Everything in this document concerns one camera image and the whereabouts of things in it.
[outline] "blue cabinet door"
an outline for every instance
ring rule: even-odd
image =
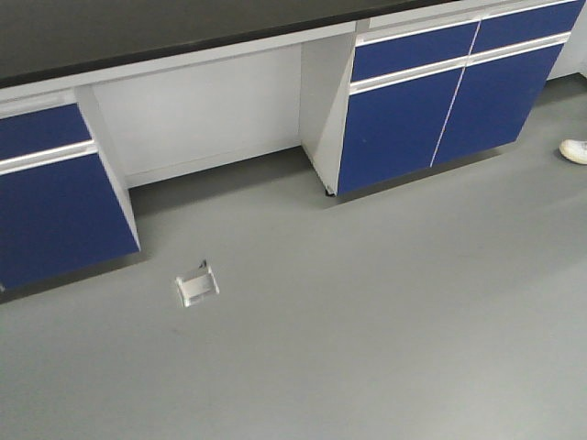
[[[77,104],[10,116],[0,119],[0,160],[91,138]]]
[[[515,141],[561,48],[467,67],[434,163]]]
[[[481,22],[473,53],[567,32],[572,29],[583,4],[584,0],[572,0],[486,18]]]
[[[353,82],[469,55],[477,23],[423,31],[358,46]]]
[[[138,250],[97,154],[1,175],[0,205],[7,289]]]
[[[338,193],[430,166],[461,69],[353,94]]]

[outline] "white wall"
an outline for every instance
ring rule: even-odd
[[[300,144],[301,47],[99,83],[129,186]]]

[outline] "black countertop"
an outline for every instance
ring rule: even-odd
[[[4,0],[0,88],[458,0]]]

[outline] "gray floor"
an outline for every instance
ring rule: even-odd
[[[0,436],[585,438],[565,137],[587,138],[579,76],[516,143],[360,197],[326,198],[299,149],[136,189],[141,256],[4,298]],[[183,309],[203,258],[221,293]]]

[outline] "sneaker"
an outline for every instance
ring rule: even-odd
[[[587,140],[563,140],[559,149],[568,160],[587,165]]]

